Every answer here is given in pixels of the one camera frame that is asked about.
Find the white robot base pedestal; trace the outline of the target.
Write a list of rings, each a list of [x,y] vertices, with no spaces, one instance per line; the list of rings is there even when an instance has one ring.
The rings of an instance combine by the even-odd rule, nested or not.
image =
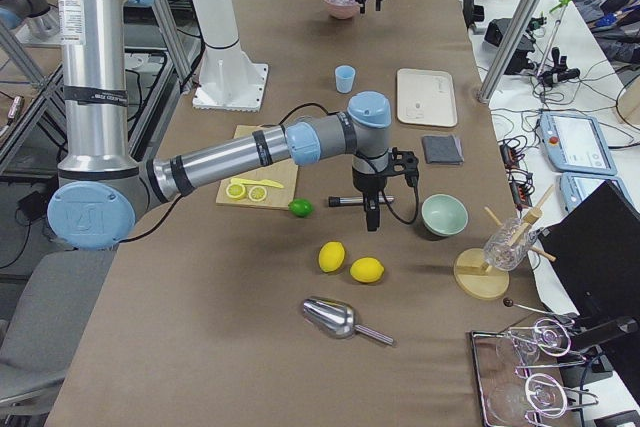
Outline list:
[[[232,0],[192,0],[204,42],[193,105],[199,109],[257,112],[269,67],[243,51]]]

